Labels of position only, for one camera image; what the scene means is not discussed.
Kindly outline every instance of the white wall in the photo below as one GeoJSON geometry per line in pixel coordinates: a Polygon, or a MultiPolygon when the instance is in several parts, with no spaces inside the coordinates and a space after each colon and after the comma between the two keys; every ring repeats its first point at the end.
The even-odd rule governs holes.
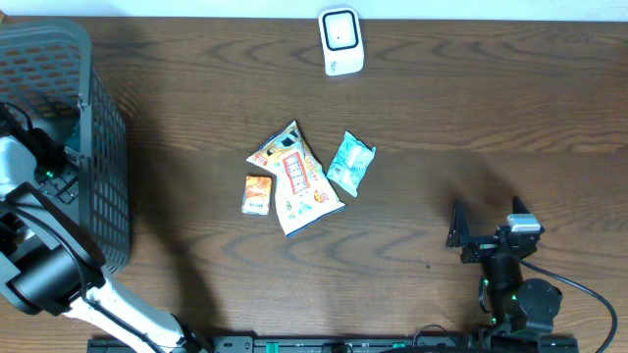
{"type": "Polygon", "coordinates": [[[2,0],[7,15],[315,18],[349,5],[363,19],[628,21],[628,0],[2,0]]]}

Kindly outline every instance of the snack bag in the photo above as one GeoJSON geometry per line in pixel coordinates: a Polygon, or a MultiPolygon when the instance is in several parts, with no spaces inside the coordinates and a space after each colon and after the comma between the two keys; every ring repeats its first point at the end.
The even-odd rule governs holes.
{"type": "Polygon", "coordinates": [[[344,208],[292,122],[246,159],[277,176],[275,208],[287,237],[344,208]]]}
{"type": "Polygon", "coordinates": [[[247,176],[242,212],[253,215],[268,215],[271,207],[271,184],[267,176],[247,176]]]}
{"type": "Polygon", "coordinates": [[[373,161],[376,150],[375,147],[372,150],[369,149],[351,132],[346,131],[338,153],[327,171],[327,177],[329,180],[335,181],[351,196],[357,197],[357,187],[366,174],[369,164],[373,161]]]}

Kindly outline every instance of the white device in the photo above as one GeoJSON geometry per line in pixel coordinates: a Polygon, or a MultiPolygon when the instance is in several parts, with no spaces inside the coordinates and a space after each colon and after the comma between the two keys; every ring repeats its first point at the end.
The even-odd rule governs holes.
{"type": "Polygon", "coordinates": [[[539,231],[541,224],[533,214],[513,214],[506,217],[511,231],[539,231]]]}
{"type": "Polygon", "coordinates": [[[351,8],[324,11],[318,18],[325,73],[357,73],[364,67],[364,45],[357,13],[351,8]]]}

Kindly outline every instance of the mint packet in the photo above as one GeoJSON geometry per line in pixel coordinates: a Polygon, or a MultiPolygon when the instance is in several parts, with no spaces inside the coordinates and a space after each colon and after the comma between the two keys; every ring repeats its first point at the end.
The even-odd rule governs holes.
{"type": "Polygon", "coordinates": [[[369,149],[351,132],[346,131],[338,153],[327,171],[327,178],[340,185],[351,196],[357,197],[357,187],[373,161],[375,151],[375,147],[369,149]]]}

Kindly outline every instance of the wooden table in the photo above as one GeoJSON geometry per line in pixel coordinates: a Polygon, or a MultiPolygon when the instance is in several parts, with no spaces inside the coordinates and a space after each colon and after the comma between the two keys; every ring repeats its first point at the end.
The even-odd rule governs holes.
{"type": "MultiPolygon", "coordinates": [[[[135,239],[118,279],[152,305],[205,333],[487,323],[480,266],[445,248],[451,202],[489,232],[517,194],[547,229],[530,261],[610,300],[609,351],[628,349],[628,24],[363,21],[364,70],[332,78],[315,21],[78,21],[129,132],[135,239]],[[288,240],[274,209],[239,207],[262,174],[244,159],[292,120],[325,167],[347,129],[378,151],[358,198],[336,187],[345,211],[288,240]]],[[[553,283],[554,332],[594,351],[608,312],[553,283]]],[[[6,352],[103,334],[0,313],[6,352]]]]}

